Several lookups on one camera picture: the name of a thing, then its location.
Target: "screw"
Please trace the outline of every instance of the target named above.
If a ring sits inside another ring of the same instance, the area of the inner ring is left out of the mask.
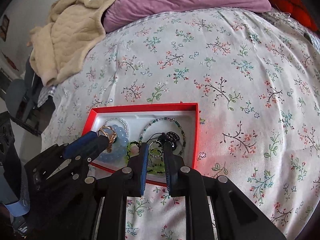
[[[220,181],[221,183],[226,183],[228,181],[228,178],[222,175],[218,177],[218,181]]]
[[[124,167],[122,169],[122,172],[125,173],[125,174],[129,174],[131,171],[132,171],[132,169],[130,167]]]
[[[188,166],[182,166],[180,168],[180,171],[182,171],[183,173],[188,173],[190,171],[190,168]]]
[[[84,179],[84,182],[86,183],[86,184],[91,184],[92,182],[94,182],[94,177],[86,177],[85,179]]]
[[[74,180],[76,180],[76,179],[78,179],[78,178],[79,178],[79,174],[77,174],[77,173],[72,176],[72,179],[74,179]]]

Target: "pink flower print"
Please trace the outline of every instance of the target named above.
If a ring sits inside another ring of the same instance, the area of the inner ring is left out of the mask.
[[[207,88],[207,87],[204,88],[203,92],[204,92],[204,93],[209,93],[209,92],[210,92],[210,88]]]
[[[127,200],[127,207],[131,206],[133,204],[132,200]]]
[[[200,152],[200,153],[199,153],[199,156],[200,156],[201,158],[205,158],[206,155],[207,155],[207,154],[206,154],[205,152]]]
[[[281,206],[281,204],[279,202],[277,202],[276,204],[274,204],[275,209],[279,208]]]
[[[233,144],[230,144],[228,150],[230,151],[230,153],[234,153],[236,151],[236,148],[233,146]]]
[[[245,141],[250,141],[250,138],[252,137],[252,135],[251,134],[245,134],[244,135],[244,140]]]
[[[271,48],[270,47],[268,47],[268,45],[266,44],[266,48],[267,48],[267,50],[268,51],[271,51]]]
[[[251,147],[250,147],[250,151],[249,151],[249,153],[250,153],[250,154],[254,154],[254,153],[256,153],[255,149],[256,149],[256,147],[255,147],[255,146],[251,146]]]

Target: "white floral fabric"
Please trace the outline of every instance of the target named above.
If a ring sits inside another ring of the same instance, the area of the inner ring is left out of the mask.
[[[93,107],[198,102],[195,168],[228,176],[294,239],[319,202],[319,59],[289,25],[238,8],[147,17],[57,87],[43,149],[79,138]],[[126,238],[185,239],[184,216],[183,198],[148,185],[128,199]]]

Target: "bracelet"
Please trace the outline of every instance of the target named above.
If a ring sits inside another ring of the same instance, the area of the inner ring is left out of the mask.
[[[129,127],[128,127],[128,124],[122,118],[114,117],[114,118],[111,118],[109,120],[106,120],[106,122],[104,123],[104,126],[107,126],[107,122],[110,122],[112,120],[117,120],[117,121],[119,121],[120,123],[122,123],[124,125],[125,136],[126,136],[127,139],[129,139]]]
[[[174,118],[168,118],[168,117],[162,117],[162,118],[158,118],[158,119],[155,119],[153,120],[152,122],[150,122],[142,131],[141,135],[140,135],[140,138],[139,138],[139,143],[141,144],[142,142],[142,138],[143,138],[143,135],[145,134],[146,130],[155,122],[158,122],[158,121],[161,121],[161,120],[169,120],[170,122],[174,122],[178,128],[180,129],[181,131],[181,134],[182,134],[182,138],[183,138],[183,143],[182,143],[182,147],[181,147],[181,150],[180,152],[178,153],[179,155],[182,155],[182,153],[184,152],[184,148],[186,146],[186,136],[184,134],[184,131],[183,129],[181,128],[181,125],[174,119]]]

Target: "floor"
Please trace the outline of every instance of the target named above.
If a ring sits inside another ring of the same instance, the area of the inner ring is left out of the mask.
[[[6,42],[0,39],[0,51],[9,57],[17,66],[18,71],[12,69],[0,53],[0,67],[13,79],[19,78],[24,72],[25,62],[31,53],[26,44],[29,41],[29,31],[35,26],[46,24],[47,15],[52,3],[57,0],[12,0],[5,13],[9,20]],[[5,103],[0,99],[0,113],[6,111]],[[49,123],[51,113],[42,114],[40,130]],[[41,151],[41,138],[32,135],[12,122],[15,136],[15,147],[23,162],[27,162]]]

